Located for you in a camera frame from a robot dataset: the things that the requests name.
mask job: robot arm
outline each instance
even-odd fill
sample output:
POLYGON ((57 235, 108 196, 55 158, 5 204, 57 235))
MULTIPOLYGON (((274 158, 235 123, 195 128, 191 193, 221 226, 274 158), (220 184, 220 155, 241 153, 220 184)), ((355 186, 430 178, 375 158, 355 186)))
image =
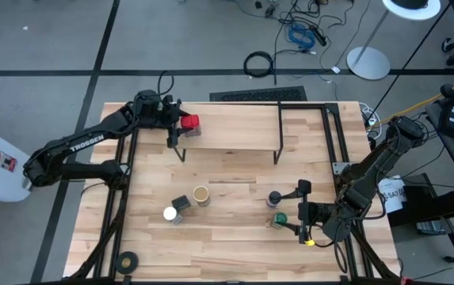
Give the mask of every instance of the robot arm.
POLYGON ((385 140, 361 163, 348 165, 334 178, 338 189, 335 203, 307 201, 311 182, 299 180, 296 190, 287 196, 302 197, 298 219, 301 225, 281 224, 299 235, 299 243, 312 245, 306 228, 322 223, 323 233, 334 242, 343 241, 350 233, 357 239, 375 268, 383 278, 398 278, 376 255, 361 232, 353 226, 354 221, 366 218, 372 200, 378 192, 378 183, 391 170, 399 158, 410 149, 421 146, 425 133, 414 121, 395 117, 389 122, 385 140))
POLYGON ((24 175, 34 186, 43 187, 61 179, 100 178, 108 186, 123 188, 125 171, 115 160, 104 161, 100 165, 63 163, 70 155, 106 139, 120 139, 139 128, 160 128, 169 132, 167 146, 177 145, 177 138, 189 129, 177 128, 181 116, 187 112, 179 109, 180 101, 172 103, 170 95, 160 99, 151 90, 139 92, 133 102, 106 116, 101 123, 77 134, 48 142, 35 151, 24 164, 24 175))

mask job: concrete floor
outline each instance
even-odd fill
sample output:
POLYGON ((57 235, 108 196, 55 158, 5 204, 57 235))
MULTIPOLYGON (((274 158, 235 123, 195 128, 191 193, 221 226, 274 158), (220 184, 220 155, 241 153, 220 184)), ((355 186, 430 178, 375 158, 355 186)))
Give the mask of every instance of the concrete floor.
MULTIPOLYGON (((261 13, 254 1, 240 1, 245 10, 261 13)), ((447 4, 442 0, 442 9, 447 4)), ((92 70, 109 17, 112 0, 0 0, 0 70, 92 70)), ((332 46, 323 56, 331 67, 357 28, 367 1, 356 1, 348 12, 345 26, 326 29, 332 46)), ((280 1, 281 9, 289 2, 280 1)), ((346 0, 331 0, 323 14, 343 17, 346 0)), ((383 13, 383 5, 372 1, 361 30, 349 49, 362 45, 383 13)), ((392 68, 402 68, 435 19, 415 22, 389 14, 371 46, 391 60, 392 68)), ((333 23, 322 21, 322 27, 333 23)), ((250 17, 233 2, 210 0, 179 4, 174 0, 121 0, 112 35, 102 65, 104 70, 194 70, 241 69, 244 58, 253 51, 272 51, 276 21, 250 17)), ((441 42, 454 35, 454 12, 450 9, 408 65, 408 69, 445 68, 441 42)), ((295 48, 280 38, 278 50, 295 48)), ((316 55, 278 56, 279 68, 321 68, 316 55)), ((254 62, 262 66, 263 62, 254 62)), ((345 58, 338 64, 345 69, 345 58)), ((338 85, 341 101, 362 101, 374 107, 395 76, 370 82, 354 75, 328 75, 338 85)), ((89 76, 0 77, 0 136, 31 154, 48 140, 71 134, 78 121, 89 76)), ((99 120, 106 101, 128 101, 141 89, 155 89, 155 76, 100 76, 89 108, 86 126, 99 120)), ((183 101, 208 101, 208 94, 229 90, 273 87, 270 77, 249 79, 245 75, 177 76, 172 94, 183 101)), ((454 75, 401 76, 385 102, 381 117, 403 110, 434 96, 442 84, 454 83, 454 75)), ((295 79, 279 76, 278 87, 304 86, 310 101, 334 99, 334 85, 316 76, 295 79)), ((439 139, 412 150, 393 170, 407 173, 416 165, 434 158, 442 144, 439 139)), ((78 160, 87 162, 90 151, 78 160)), ((420 172, 433 183, 454 184, 454 165, 445 151, 440 159, 420 172)), ((44 280, 62 276, 71 233, 80 202, 79 183, 71 184, 59 220, 44 280)), ((30 280, 57 185, 36 190, 20 203, 0 203, 0 284, 27 283, 30 280)), ((437 188, 438 192, 448 189, 437 188)), ((412 226, 394 228, 399 257, 405 276, 423 276, 447 268, 441 260, 454 255, 447 237, 423 237, 412 226)), ((454 269, 425 279, 454 283, 454 269)))

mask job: black tape roll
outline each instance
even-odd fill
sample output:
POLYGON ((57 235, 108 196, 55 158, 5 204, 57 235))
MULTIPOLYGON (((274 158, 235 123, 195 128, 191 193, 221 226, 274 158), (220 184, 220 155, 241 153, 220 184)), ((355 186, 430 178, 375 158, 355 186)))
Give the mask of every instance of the black tape roll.
POLYGON ((116 270, 122 275, 134 272, 137 266, 139 266, 139 258, 133 252, 124 252, 117 257, 116 270))

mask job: yellow cable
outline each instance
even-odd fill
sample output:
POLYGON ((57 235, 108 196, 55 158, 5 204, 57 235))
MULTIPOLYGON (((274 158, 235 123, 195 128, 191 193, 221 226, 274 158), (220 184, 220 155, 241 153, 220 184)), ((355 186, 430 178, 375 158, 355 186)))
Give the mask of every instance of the yellow cable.
POLYGON ((419 108, 419 107, 421 107, 421 106, 423 106, 423 105, 427 105, 428 103, 431 103, 431 102, 433 102, 433 101, 436 101, 436 100, 438 100, 440 97, 441 97, 441 93, 438 94, 438 95, 436 95, 436 96, 434 96, 434 97, 432 97, 432 98, 430 98, 430 99, 427 99, 427 100, 422 101, 422 102, 420 102, 420 103, 418 103, 418 104, 415 104, 415 105, 413 105, 413 106, 411 106, 411 107, 409 107, 409 108, 407 108, 407 109, 405 109, 405 110, 403 110, 403 111, 401 111, 401 112, 397 112, 397 113, 395 113, 394 115, 389 116, 389 117, 386 118, 385 120, 381 120, 379 123, 375 123, 375 124, 373 124, 372 126, 370 126, 370 127, 368 127, 368 128, 378 127, 380 124, 385 124, 386 122, 388 122, 389 120, 391 120, 392 117, 395 117, 395 116, 402 116, 402 115, 404 115, 404 114, 406 114, 406 113, 408 113, 408 112, 411 112, 411 111, 415 110, 416 108, 419 108))

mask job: red block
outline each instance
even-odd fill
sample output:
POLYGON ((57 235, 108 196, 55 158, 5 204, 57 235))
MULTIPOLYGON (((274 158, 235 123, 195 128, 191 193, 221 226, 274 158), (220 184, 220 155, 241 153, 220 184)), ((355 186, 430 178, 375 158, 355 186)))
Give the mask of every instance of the red block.
POLYGON ((200 126, 198 115, 189 115, 181 117, 181 127, 183 128, 196 128, 200 126))

